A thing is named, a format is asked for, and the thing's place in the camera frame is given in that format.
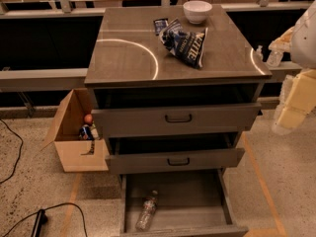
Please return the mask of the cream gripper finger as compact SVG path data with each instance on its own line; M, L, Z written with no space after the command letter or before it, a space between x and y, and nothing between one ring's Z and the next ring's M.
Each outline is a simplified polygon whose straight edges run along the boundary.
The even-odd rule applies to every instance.
M316 107L316 70L286 75L276 107L272 131L286 135L297 129Z
M294 27L286 30L280 37L273 40L269 45L269 50L277 52L290 52L291 39Z

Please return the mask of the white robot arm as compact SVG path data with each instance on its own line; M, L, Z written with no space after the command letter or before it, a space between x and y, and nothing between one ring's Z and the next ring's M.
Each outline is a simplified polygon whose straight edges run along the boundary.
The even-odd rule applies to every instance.
M293 27L269 46L267 64L278 67L285 52L302 70L286 75L274 115L273 132L289 134L297 129L316 107L316 13L308 9Z

